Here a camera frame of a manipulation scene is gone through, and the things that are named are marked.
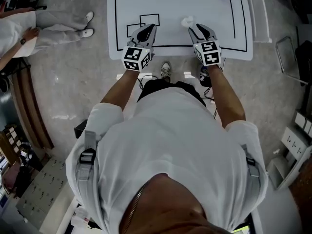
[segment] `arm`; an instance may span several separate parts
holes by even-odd
[[[246,120],[242,104],[219,67],[209,67],[208,73],[214,91],[215,105],[218,109],[222,126],[225,128],[233,121]]]
[[[34,28],[34,29],[28,29],[26,30],[26,32],[23,35],[23,39],[25,39],[25,41],[29,41],[31,39],[33,39],[34,37],[36,37],[39,34],[39,29]],[[23,45],[18,41],[17,43],[15,43],[15,45],[10,48],[4,55],[3,57],[0,59],[0,70],[4,69],[5,66],[8,64],[8,62],[13,58],[13,56],[18,52],[18,50],[20,50],[20,48]]]
[[[124,110],[140,72],[126,70],[123,76],[112,86],[101,103],[109,103]]]
[[[0,18],[5,18],[5,17],[9,17],[11,15],[15,15],[15,14],[19,14],[19,13],[24,13],[24,12],[29,12],[29,11],[34,11],[35,9],[32,7],[29,8],[20,8],[20,9],[16,9],[16,10],[10,10],[10,11],[6,11],[6,12],[2,12],[0,13]]]

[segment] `black watch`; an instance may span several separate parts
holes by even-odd
[[[26,43],[26,40],[22,38],[19,42],[21,43],[21,45],[24,45]]]

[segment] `person in white shirt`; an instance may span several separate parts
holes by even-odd
[[[258,129],[246,121],[221,69],[209,66],[208,73],[222,126],[193,86],[170,83],[168,62],[162,79],[145,84],[131,119],[124,120],[122,111],[136,71],[126,70],[93,107],[66,160],[66,173],[78,201],[103,230],[226,234],[264,199],[268,174]],[[85,173],[77,170],[88,155],[87,131],[97,140],[92,168],[97,175],[88,187],[98,193],[96,209],[94,195],[81,185]]]
[[[11,58],[27,57],[51,45],[90,37],[85,29],[94,16],[79,17],[65,11],[20,8],[0,13],[0,70]]]

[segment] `gray floor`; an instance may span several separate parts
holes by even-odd
[[[266,163],[273,151],[280,147],[285,127],[302,97],[299,83],[284,77],[279,69],[275,43],[286,35],[296,42],[297,15],[281,0],[265,0],[272,43],[254,44],[253,60],[227,59],[225,75],[245,108],[247,119],[259,128]],[[95,18],[90,26],[95,35],[80,42],[51,47],[29,57],[31,73],[39,109],[48,133],[55,145],[51,153],[66,157],[76,139],[73,128],[80,124],[96,103],[124,72],[120,60],[109,58],[106,0],[42,0],[49,9],[68,10],[85,15],[92,10]],[[184,80],[184,72],[194,66],[192,57],[170,57],[174,67],[173,80]],[[155,57],[145,72],[159,75],[165,60]],[[194,78],[193,83],[202,94],[204,88]],[[125,110],[129,117],[134,109],[140,89],[135,90]],[[209,110],[214,105],[207,102]]]

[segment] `necklace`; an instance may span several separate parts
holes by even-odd
[[[131,220],[132,220],[132,217],[133,217],[133,214],[135,213],[135,210],[137,208],[137,204],[138,204],[138,200],[140,199],[141,195],[142,195],[142,192],[144,191],[144,189],[146,188],[147,184],[150,182],[151,180],[148,180],[142,187],[141,189],[138,191],[137,195],[136,195],[136,200],[135,200],[135,204],[130,212],[130,215],[128,217],[128,221],[127,221],[127,224],[126,224],[126,228],[123,232],[123,234],[126,234],[127,230],[129,229],[129,226],[130,226],[130,223],[131,223]]]

